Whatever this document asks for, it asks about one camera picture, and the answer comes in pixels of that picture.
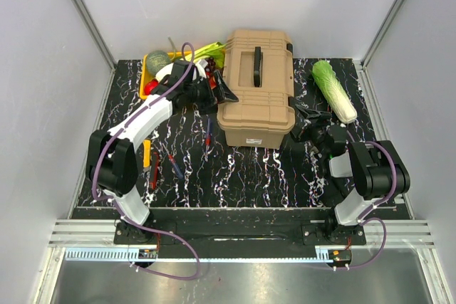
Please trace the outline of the tan plastic tool box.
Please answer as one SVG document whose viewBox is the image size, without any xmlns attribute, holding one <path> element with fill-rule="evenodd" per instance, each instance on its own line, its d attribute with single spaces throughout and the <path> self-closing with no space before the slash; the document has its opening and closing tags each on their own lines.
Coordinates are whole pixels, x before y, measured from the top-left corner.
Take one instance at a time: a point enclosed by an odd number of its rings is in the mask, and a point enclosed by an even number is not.
<svg viewBox="0 0 456 304">
<path fill-rule="evenodd" d="M 239 99 L 218 106 L 230 147 L 278 149 L 295 125 L 293 43 L 283 31 L 237 29 L 225 46 L 223 79 Z"/>
</svg>

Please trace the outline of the steel claw hammer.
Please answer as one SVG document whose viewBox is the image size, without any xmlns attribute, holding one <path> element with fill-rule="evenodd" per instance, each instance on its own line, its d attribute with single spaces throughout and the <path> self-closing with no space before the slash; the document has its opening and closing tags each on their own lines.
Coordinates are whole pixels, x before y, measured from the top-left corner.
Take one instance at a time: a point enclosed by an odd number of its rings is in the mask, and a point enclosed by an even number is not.
<svg viewBox="0 0 456 304">
<path fill-rule="evenodd" d="M 317 147 L 312 147 L 310 150 L 309 150 L 310 154 L 312 155 L 316 155 L 318 157 L 321 157 L 321 152 L 320 150 L 317 148 Z"/>
</svg>

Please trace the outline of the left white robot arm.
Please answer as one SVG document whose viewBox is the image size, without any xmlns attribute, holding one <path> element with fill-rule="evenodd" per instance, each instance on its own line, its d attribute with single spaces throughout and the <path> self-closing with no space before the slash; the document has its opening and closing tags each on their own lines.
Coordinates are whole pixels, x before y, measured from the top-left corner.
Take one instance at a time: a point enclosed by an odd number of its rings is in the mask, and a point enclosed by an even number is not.
<svg viewBox="0 0 456 304">
<path fill-rule="evenodd" d="M 138 148 L 162 122 L 190 103 L 204 111 L 239 100 L 219 71 L 208 78 L 201 63 L 177 60 L 156 77 L 158 84 L 137 110 L 115 127 L 91 134 L 85 167 L 93 198 L 99 200 L 98 192 L 102 192 L 112 199 L 124 220 L 132 224 L 129 233 L 138 243 L 151 241 L 155 233 L 147 221 L 150 210 L 136 187 Z"/>
</svg>

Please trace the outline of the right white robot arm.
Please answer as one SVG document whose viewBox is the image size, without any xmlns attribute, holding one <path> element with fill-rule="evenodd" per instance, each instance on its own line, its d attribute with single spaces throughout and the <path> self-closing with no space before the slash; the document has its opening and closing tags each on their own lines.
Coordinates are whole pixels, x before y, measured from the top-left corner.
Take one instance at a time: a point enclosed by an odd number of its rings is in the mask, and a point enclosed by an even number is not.
<svg viewBox="0 0 456 304">
<path fill-rule="evenodd" d="M 290 131 L 295 142 L 310 142 L 321 171 L 330 179 L 351 178 L 354 189 L 330 210 L 324 236 L 334 244 L 348 238 L 350 229 L 381 204 L 410 189 L 408 170 L 390 140 L 354 142 L 350 132 L 332 125 L 332 114 L 306 108 L 289 98 L 295 111 Z"/>
</svg>

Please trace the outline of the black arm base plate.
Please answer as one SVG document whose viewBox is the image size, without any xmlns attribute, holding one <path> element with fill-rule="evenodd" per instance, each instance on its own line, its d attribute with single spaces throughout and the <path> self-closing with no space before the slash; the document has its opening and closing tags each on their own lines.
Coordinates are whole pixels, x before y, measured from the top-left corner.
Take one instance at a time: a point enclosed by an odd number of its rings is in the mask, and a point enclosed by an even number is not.
<svg viewBox="0 0 456 304">
<path fill-rule="evenodd" d="M 202 259 L 304 258 L 316 246 L 366 244 L 364 230 L 325 234 L 327 209 L 153 209 L 148 226 L 190 243 Z"/>
</svg>

